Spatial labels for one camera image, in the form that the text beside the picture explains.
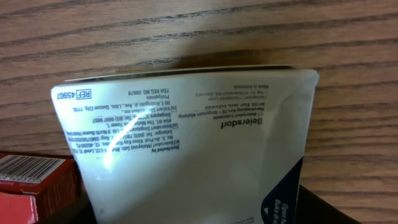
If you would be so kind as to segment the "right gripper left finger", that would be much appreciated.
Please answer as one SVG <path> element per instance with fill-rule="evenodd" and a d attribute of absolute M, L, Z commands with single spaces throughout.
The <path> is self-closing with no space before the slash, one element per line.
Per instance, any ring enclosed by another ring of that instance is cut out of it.
<path fill-rule="evenodd" d="M 87 194 L 83 194 L 63 210 L 37 224 L 96 224 L 96 218 Z"/>

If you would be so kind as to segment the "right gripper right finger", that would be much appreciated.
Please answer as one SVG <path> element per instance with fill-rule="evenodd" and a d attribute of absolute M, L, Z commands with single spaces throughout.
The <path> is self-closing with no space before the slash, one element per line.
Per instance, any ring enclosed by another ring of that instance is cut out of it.
<path fill-rule="evenodd" d="M 295 224 L 360 224 L 300 185 Z"/>

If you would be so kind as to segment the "red orange medicine box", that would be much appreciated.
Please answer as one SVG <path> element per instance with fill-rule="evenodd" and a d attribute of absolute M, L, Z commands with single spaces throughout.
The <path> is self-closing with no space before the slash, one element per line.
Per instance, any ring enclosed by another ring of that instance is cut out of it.
<path fill-rule="evenodd" d="M 73 159 L 1 154 L 1 223 L 36 223 L 77 198 Z"/>

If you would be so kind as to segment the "white medicine box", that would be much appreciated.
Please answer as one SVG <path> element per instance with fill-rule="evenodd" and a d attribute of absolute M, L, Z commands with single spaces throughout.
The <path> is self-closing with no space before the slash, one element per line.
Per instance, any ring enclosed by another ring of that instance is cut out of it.
<path fill-rule="evenodd" d="M 52 88 L 98 223 L 293 223 L 318 72 L 226 67 Z"/>

